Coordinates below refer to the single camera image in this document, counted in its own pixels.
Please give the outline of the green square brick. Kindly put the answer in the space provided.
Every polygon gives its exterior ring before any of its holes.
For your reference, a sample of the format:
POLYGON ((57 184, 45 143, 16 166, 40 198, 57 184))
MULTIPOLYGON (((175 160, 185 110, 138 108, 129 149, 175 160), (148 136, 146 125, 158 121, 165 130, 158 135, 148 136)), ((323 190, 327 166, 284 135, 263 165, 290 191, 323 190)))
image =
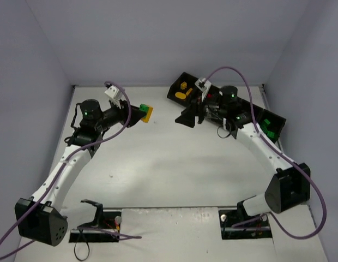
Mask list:
POLYGON ((269 139, 274 139, 274 138, 275 138, 275 133, 269 130, 269 131, 267 132, 267 137, 268 137, 269 139))

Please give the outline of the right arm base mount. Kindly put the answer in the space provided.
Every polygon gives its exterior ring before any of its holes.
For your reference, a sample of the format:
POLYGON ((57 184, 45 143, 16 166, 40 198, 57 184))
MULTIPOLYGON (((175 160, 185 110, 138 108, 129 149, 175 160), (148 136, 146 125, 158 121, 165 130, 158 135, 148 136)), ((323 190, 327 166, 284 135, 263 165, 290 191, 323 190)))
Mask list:
POLYGON ((271 239, 273 237, 268 217, 234 227, 241 220, 237 210, 218 210, 220 219, 221 238, 223 240, 256 240, 271 239))

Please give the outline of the yellow oval butterfly brick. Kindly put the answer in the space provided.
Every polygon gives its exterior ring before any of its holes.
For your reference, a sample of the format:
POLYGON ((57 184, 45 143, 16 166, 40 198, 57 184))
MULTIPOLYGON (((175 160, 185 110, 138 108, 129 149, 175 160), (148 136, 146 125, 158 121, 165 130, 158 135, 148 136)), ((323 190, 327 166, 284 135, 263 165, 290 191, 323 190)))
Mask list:
POLYGON ((178 99, 184 100, 184 99, 186 99, 186 94, 182 93, 182 92, 176 92, 175 97, 178 98, 178 99))

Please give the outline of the yellow small brick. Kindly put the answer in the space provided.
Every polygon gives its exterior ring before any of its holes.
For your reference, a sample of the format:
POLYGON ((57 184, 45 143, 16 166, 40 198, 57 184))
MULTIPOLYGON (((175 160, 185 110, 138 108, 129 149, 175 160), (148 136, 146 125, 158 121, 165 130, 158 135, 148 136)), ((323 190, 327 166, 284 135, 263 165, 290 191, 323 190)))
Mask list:
POLYGON ((180 84, 180 89, 181 90, 185 90, 187 88, 187 83, 186 82, 182 82, 181 84, 180 84))

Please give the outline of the green curved brick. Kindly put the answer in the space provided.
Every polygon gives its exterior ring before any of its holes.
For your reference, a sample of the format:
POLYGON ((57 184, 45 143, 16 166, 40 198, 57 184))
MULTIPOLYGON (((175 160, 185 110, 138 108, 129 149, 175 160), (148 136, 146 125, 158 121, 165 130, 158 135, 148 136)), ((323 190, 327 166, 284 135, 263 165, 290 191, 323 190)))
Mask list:
POLYGON ((261 129, 264 133, 266 133, 268 131, 267 127, 266 126, 261 126, 261 129))

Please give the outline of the green yellow brick stack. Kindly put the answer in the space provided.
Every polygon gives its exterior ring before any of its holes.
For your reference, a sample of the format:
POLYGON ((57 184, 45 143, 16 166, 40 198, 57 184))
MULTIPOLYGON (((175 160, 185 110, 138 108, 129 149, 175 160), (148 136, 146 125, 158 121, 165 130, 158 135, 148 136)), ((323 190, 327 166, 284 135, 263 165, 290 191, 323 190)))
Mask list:
POLYGON ((145 113, 145 116, 141 118, 141 121, 148 123, 153 112, 153 107, 148 104, 140 104, 140 110, 145 113))

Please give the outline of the black compartment tray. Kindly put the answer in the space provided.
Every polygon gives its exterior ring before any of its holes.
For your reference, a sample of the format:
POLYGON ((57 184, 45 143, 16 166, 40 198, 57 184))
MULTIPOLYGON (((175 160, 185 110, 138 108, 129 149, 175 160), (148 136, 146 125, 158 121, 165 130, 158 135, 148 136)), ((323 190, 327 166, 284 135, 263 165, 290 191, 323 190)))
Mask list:
MULTIPOLYGON (((185 109, 190 106, 197 107, 197 100, 201 98, 201 91, 195 86, 195 82, 198 78, 183 72, 181 76, 170 86, 168 90, 167 98, 185 109), (187 83, 185 90, 180 89, 182 82, 187 83), (176 92, 186 93, 188 89, 192 88, 192 92, 186 96, 186 99, 181 100, 175 97, 176 92)), ((268 119, 270 125, 266 126, 268 131, 275 133, 275 138, 270 139, 275 143, 281 134, 281 131, 286 123, 286 119, 267 110, 259 107, 255 104, 251 104, 249 101, 238 96, 238 89, 235 86, 223 86, 218 88, 211 85, 208 94, 212 94, 213 98, 206 99, 213 110, 216 110, 219 116, 224 118, 224 125, 221 126, 218 123, 219 128, 223 128, 228 132, 228 136, 237 137, 238 130, 242 129, 246 124, 253 124, 253 121, 259 124, 259 130, 262 131, 261 126, 264 126, 263 121, 268 119)))

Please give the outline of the yellow printed brick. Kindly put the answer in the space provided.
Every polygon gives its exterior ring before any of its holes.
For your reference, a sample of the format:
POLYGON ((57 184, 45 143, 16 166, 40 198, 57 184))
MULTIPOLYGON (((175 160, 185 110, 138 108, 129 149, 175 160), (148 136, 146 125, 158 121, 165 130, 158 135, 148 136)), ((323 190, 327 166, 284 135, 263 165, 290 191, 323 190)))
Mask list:
POLYGON ((188 96, 191 92, 192 92, 192 88, 188 89, 185 95, 188 96))

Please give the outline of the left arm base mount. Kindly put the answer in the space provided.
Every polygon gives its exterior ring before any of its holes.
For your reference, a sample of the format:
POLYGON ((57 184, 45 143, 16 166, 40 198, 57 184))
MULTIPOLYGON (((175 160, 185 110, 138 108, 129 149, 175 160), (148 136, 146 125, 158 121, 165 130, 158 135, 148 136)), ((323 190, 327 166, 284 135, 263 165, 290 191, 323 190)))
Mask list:
POLYGON ((88 199, 81 200, 81 203, 83 207, 87 205, 93 207, 95 216, 92 221, 80 224, 81 227, 88 228, 88 230, 82 230, 82 233, 78 229, 70 231, 69 243, 83 243, 85 241, 89 243, 118 243, 120 236, 102 233, 96 229, 119 233, 122 211, 104 209, 103 204, 88 199))

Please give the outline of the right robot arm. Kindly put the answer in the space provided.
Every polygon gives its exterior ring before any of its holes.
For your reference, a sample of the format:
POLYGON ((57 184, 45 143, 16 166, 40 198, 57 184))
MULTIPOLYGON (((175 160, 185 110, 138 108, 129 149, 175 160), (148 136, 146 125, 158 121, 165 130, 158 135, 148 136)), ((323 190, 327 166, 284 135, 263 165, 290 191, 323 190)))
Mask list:
POLYGON ((209 119, 228 131, 263 166, 270 182, 259 193, 237 204, 237 213, 246 221, 258 215, 281 213, 310 198, 310 168, 297 164, 275 145, 285 119, 238 97, 235 86, 211 89, 180 88, 168 98, 185 107, 175 122, 193 128, 209 119))

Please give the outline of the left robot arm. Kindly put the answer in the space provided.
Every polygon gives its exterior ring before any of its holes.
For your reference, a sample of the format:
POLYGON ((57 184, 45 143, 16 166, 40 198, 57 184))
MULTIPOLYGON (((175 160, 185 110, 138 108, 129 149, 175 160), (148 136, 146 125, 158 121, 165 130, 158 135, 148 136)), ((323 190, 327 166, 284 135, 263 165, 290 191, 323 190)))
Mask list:
POLYGON ((77 207, 63 210, 64 199, 82 169, 94 157, 104 134, 115 124, 132 127, 145 118, 145 106, 121 100, 105 111, 95 99, 76 104, 82 120, 74 128, 60 161, 41 187, 29 199, 21 198, 15 205, 20 236, 50 246, 57 246, 71 229, 97 228, 104 220, 103 205, 83 199, 77 207))

